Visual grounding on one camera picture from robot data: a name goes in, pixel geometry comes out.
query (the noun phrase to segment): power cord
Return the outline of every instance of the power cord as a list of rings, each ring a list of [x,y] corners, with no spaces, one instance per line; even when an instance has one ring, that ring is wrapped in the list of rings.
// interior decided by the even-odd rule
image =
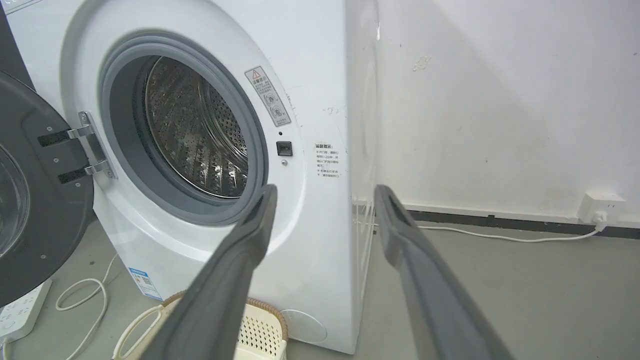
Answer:
[[[462,229],[456,229],[455,227],[445,227],[445,226],[418,226],[419,229],[425,230],[444,230],[444,231],[455,231],[457,233],[463,233],[467,235],[479,236],[481,238],[489,238],[489,239],[501,239],[501,240],[509,240],[509,241],[517,241],[519,243],[541,243],[544,241],[565,241],[565,240],[581,240],[586,239],[590,236],[593,236],[600,231],[603,231],[605,227],[607,227],[607,213],[606,211],[596,211],[594,215],[593,221],[596,223],[595,230],[591,231],[588,234],[579,235],[579,236],[570,236],[564,238],[542,238],[542,239],[519,239],[512,238],[509,236],[502,235],[489,235],[489,234],[479,234],[473,233],[472,231],[466,231]]]
[[[69,286],[65,291],[63,291],[62,294],[60,294],[60,296],[58,297],[58,299],[56,300],[56,310],[58,311],[67,311],[67,310],[71,310],[76,306],[80,306],[82,304],[84,304],[87,300],[89,300],[90,298],[92,298],[95,294],[98,293],[98,291],[102,290],[102,294],[103,294],[103,299],[104,299],[104,303],[102,305],[102,311],[100,312],[100,315],[98,316],[98,319],[96,319],[96,321],[93,323],[93,326],[91,326],[91,329],[89,329],[89,332],[86,333],[86,336],[84,337],[84,339],[82,340],[82,342],[80,342],[80,345],[78,345],[78,347],[76,348],[76,350],[73,352],[73,354],[69,355],[69,357],[67,358],[67,360],[71,360],[73,359],[78,352],[80,352],[80,350],[82,349],[82,347],[84,346],[84,343],[86,342],[86,340],[93,334],[93,332],[96,330],[98,323],[100,323],[100,320],[102,320],[102,317],[104,317],[104,313],[107,311],[107,289],[104,287],[104,282],[107,281],[107,277],[109,276],[109,271],[111,270],[111,265],[113,265],[113,261],[118,257],[118,254],[115,254],[113,256],[113,259],[111,259],[111,262],[109,263],[109,266],[107,267],[107,272],[104,274],[104,278],[102,279],[102,281],[98,280],[98,279],[84,279],[84,280],[80,280],[77,283]],[[98,288],[96,288],[91,294],[89,294],[87,297],[85,297],[84,299],[80,300],[79,302],[76,302],[73,305],[69,305],[67,307],[61,307],[60,303],[62,302],[62,300],[64,300],[65,295],[71,291],[71,289],[75,288],[77,285],[82,284],[83,282],[95,282],[98,284]]]

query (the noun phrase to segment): warning sticker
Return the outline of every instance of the warning sticker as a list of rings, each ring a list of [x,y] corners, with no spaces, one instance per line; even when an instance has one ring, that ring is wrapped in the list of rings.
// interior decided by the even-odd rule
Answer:
[[[251,84],[255,91],[258,92],[258,95],[260,95],[262,103],[264,103],[267,110],[269,110],[271,120],[273,120],[275,126],[290,124],[291,118],[287,113],[287,109],[285,109],[282,101],[280,101],[278,93],[273,88],[271,81],[267,77],[267,74],[264,73],[262,67],[258,66],[244,74],[246,78],[251,81]]]
[[[316,173],[322,177],[340,177],[340,154],[329,143],[316,143]]]
[[[149,275],[147,275],[146,272],[136,270],[134,268],[129,268],[129,271],[131,271],[131,276],[133,276],[133,279],[136,281],[136,284],[143,294],[154,299],[162,300],[162,297],[156,290],[156,287],[151,282],[151,279],[149,279]]]

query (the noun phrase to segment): blue label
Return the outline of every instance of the blue label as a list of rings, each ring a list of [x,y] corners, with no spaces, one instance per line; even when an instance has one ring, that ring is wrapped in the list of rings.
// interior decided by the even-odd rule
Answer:
[[[154,299],[162,300],[160,293],[158,293],[154,283],[151,282],[151,279],[146,272],[136,270],[134,268],[129,268],[129,271],[131,272],[131,277],[136,281],[138,288],[143,294]]]
[[[138,274],[138,275],[149,277],[149,275],[147,275],[147,273],[144,272],[144,271],[136,270],[134,268],[129,268],[129,270],[131,270],[131,272],[134,273],[134,274]]]

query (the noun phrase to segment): washing machine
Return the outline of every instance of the washing machine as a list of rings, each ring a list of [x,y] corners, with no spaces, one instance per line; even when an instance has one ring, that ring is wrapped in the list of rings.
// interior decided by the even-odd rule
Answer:
[[[3,6],[28,73],[0,88],[19,109],[3,115],[0,157],[27,204],[2,250],[5,284],[24,293],[51,275],[93,209],[141,294],[167,299],[271,183],[250,296],[281,310],[291,338],[354,353],[376,180],[375,1]]]

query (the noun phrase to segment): gray floor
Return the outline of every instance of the gray floor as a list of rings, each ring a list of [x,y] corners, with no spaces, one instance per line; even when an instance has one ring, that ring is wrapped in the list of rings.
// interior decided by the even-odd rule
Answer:
[[[482,233],[537,238],[544,233],[482,227]],[[517,359],[640,358],[640,241],[612,238],[523,244],[451,232],[429,232],[454,273]],[[115,251],[99,223],[89,227],[73,256],[52,277],[44,308],[25,338],[10,345],[12,360],[66,359],[102,307],[96,295],[66,312],[55,300],[86,277],[102,279]],[[109,307],[78,359],[108,359],[127,324],[157,302],[141,296],[122,263],[107,281]],[[93,290],[89,285],[65,304]],[[291,360],[416,359],[399,277],[375,241],[355,356],[292,341]]]

